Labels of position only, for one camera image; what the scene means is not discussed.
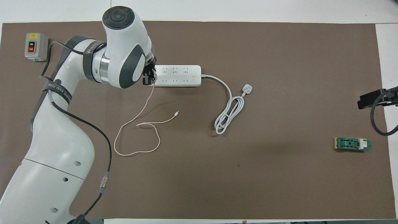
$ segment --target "power strip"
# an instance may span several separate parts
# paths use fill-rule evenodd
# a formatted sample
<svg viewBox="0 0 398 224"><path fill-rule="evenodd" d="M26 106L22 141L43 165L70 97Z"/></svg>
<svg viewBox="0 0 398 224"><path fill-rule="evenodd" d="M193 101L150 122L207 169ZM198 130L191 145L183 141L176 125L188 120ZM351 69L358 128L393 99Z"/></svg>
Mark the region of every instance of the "power strip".
<svg viewBox="0 0 398 224"><path fill-rule="evenodd" d="M155 65L155 87L197 87L202 83L199 65Z"/></svg>

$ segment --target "black cable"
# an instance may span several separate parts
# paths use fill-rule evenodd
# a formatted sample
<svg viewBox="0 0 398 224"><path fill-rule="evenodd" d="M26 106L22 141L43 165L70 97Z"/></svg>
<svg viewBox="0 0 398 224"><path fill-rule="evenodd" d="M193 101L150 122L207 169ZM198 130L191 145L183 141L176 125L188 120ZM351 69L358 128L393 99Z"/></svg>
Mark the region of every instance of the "black cable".
<svg viewBox="0 0 398 224"><path fill-rule="evenodd" d="M71 52L74 52L74 53L79 54L79 55L83 55L83 52L82 52L82 51L77 51L77 50L75 50L75 49L73 49L73 48L71 48L71 47L69 47L69 46L66 46L66 45L63 44L63 43L60 43L60 42L58 42L58 41L53 41L53 42L51 42L50 45L49 45L49 48L48 48L48 50L47 50L47 62L46 62L46 66L44 67L43 72L42 72L41 75L39 76L39 78L41 78L41 79L47 79L47 80L52 81L51 78L49 78L49 77L47 77L47 76L44 76L44 74L46 73L47 68L48 68L48 66L49 66L49 64L50 64L51 49L52 49L52 47L53 47L54 44L61 45L62 47L65 47L66 49L70 50ZM106 43L103 43L102 46L100 46L100 47L98 47L97 49L95 49L95 50L94 50L94 53L95 53L95 52L98 52L99 50L103 49L104 47L106 47Z"/></svg>
<svg viewBox="0 0 398 224"><path fill-rule="evenodd" d="M388 89L388 90L384 91L382 94L380 94L375 99L375 101L373 102L372 109L371 109L371 123L372 123L372 126L375 129L375 131L377 133L381 134L382 136L390 136L390 135L392 135L392 134L394 134L395 132L398 131L398 125L393 130L391 130L389 132L382 132L382 131L380 131L380 129L378 129L378 127L375 124L375 118L374 118L375 108L376 108L377 104L380 102L381 98L383 98L383 96L385 94L389 93L389 92L398 92L398 86L394 87L394 88L391 88L391 89Z"/></svg>
<svg viewBox="0 0 398 224"><path fill-rule="evenodd" d="M93 204L90 206L90 208L87 209L87 211L83 214L83 217L85 217L85 216L93 209L93 207L95 206L95 204L100 200L101 196L102 196L102 193L99 194L99 196L98 196L97 199L94 201L94 203L93 203Z"/></svg>
<svg viewBox="0 0 398 224"><path fill-rule="evenodd" d="M108 142L108 146L109 146L109 164L108 164L108 169L107 171L109 172L111 170L111 162L112 162L112 148L111 148L111 142L109 141L109 138L105 135L105 133L103 133L99 128L97 128L95 125L91 124L88 121L85 121L81 118L79 118L78 116L75 116L71 113L69 113L68 111L65 111L64 109L62 109L61 107L59 107L55 102L51 102L51 104L59 111L61 111L62 113L73 117L74 119L81 121L87 125L89 125L90 127L94 128L95 130L97 130L99 133L101 133L104 138L106 139L106 141ZM99 201L99 199L101 198L102 193L99 194L98 198L93 202L93 204L90 206L90 208L84 213L83 217L86 216L91 210L92 208L97 204L97 202Z"/></svg>
<svg viewBox="0 0 398 224"><path fill-rule="evenodd" d="M109 146L109 164L108 164L108 172L111 170L111 162L112 162L112 147L111 147L111 142L109 141L109 138L105 135L105 133L103 133L99 128L97 128L95 125L91 124L90 122L83 120L81 118L79 118L78 116L75 116L71 113L69 113L68 111L62 109L61 107L59 107L55 102L51 102L51 104L59 111L61 111L62 113L73 117L74 119L81 121L87 125L89 125L90 127L94 128L95 130L97 130L99 133L101 133L104 138L106 139L106 141L108 142L108 146Z"/></svg>
<svg viewBox="0 0 398 224"><path fill-rule="evenodd" d="M53 47L54 44L61 45L61 46L65 47L66 49L68 49L68 50L70 50L70 51L72 51L72 52L75 52L75 53L77 53L77 54L80 54L80 55L83 54L83 52L77 51L77 50L75 50L75 49L73 49L73 48L71 48L71 47L68 47L68 46L66 46L66 45L63 44L63 43L60 43L60 42L57 42L57 41L51 42L50 45L49 45L48 51L47 51L47 62L46 62L46 66L44 67L43 72L42 72L41 75L39 76L39 78L41 78L41 79L47 79L47 80L49 80L49 81L52 81L51 78L49 78L49 77L47 77L47 76L44 76L44 74L46 73L47 68L48 68L48 66L49 66L49 64L50 64L51 49L52 49L52 47ZM106 43L102 44L102 46L98 47L96 50L94 50L94 52L97 52L97 51L103 49L105 46L106 46ZM66 114L66 115L68 115L68 116L73 117L74 119L76 119L76 120L78 120L78 121L81 121L81 122L83 122L83 123L89 125L90 127L94 128L95 130L97 130L99 133L101 133L101 134L104 136L104 138L105 138L106 141L108 142L108 146L109 146L109 163L108 163L108 169L107 169L107 171L110 172L110 170L111 170L111 162L112 162L112 146L111 146L111 142L109 141L109 138L105 135L105 133L103 133L99 128L97 128L95 125L91 124L90 122L88 122L88 121L86 121L86 120L83 120L83 119L79 118L78 116L75 116L75 115L69 113L68 111L62 109L62 108L59 107L55 102L51 102L51 104L52 104L57 110L61 111L62 113ZM83 214L83 217L85 217L85 216L93 209L93 207L94 207L94 206L97 204L97 202L100 200L101 196L102 196L102 193L99 193L97 199L93 202L93 204L90 206L90 208L87 209L87 211Z"/></svg>

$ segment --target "brown mat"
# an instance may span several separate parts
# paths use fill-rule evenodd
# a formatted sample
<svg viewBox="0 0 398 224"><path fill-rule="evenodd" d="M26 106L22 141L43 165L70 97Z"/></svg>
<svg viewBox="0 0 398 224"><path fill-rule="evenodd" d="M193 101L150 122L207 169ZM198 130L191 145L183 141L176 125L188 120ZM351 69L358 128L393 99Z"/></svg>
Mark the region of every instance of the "brown mat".
<svg viewBox="0 0 398 224"><path fill-rule="evenodd" d="M138 122L157 125L159 149L114 153L110 183L89 218L366 219L395 218L387 138L371 127L359 95L381 87L375 26L238 22L145 22L158 64L200 65L233 95L253 92L222 136L212 126L227 92L205 79L197 88L156 88ZM44 63L23 56L25 34L65 42L76 34L105 40L101 22L3 24L0 50L0 195L31 142L29 120L45 80ZM60 49L54 48L55 66ZM82 81L69 111L115 139L143 107L151 87L127 90ZM384 113L377 122L385 130ZM107 145L84 124L96 148L93 167L71 207L97 197ZM334 137L367 138L372 151L333 148ZM153 129L125 128L122 152L157 145Z"/></svg>

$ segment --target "black strap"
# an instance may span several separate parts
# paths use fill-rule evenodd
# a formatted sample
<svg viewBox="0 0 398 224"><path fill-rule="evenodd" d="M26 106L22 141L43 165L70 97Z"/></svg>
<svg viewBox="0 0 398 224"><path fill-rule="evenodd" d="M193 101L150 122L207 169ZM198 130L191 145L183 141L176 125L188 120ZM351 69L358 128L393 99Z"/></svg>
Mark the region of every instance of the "black strap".
<svg viewBox="0 0 398 224"><path fill-rule="evenodd" d="M95 81L97 83L100 83L96 81L93 75L93 58L94 58L94 51L104 44L105 42L96 40L93 41L89 46L84 50L83 53L83 72L84 75L88 80Z"/></svg>
<svg viewBox="0 0 398 224"><path fill-rule="evenodd" d="M62 96L68 104L70 104L72 94L70 94L70 92L62 85L49 80L43 87L43 92L47 90L56 92L58 95Z"/></svg>

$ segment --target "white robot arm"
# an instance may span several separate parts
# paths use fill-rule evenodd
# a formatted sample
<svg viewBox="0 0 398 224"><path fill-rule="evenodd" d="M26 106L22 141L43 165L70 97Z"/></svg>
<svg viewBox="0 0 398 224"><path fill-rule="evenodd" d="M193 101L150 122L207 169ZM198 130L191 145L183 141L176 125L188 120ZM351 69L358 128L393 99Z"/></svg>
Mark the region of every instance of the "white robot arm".
<svg viewBox="0 0 398 224"><path fill-rule="evenodd" d="M153 83L156 57L138 15L127 7L112 7L103 15L103 26L106 47L78 35L66 45L82 55L62 50L32 118L30 149L0 200L0 224L65 224L74 219L69 206L91 168L94 147L52 101L67 110L83 79L128 88L144 74L144 84Z"/></svg>

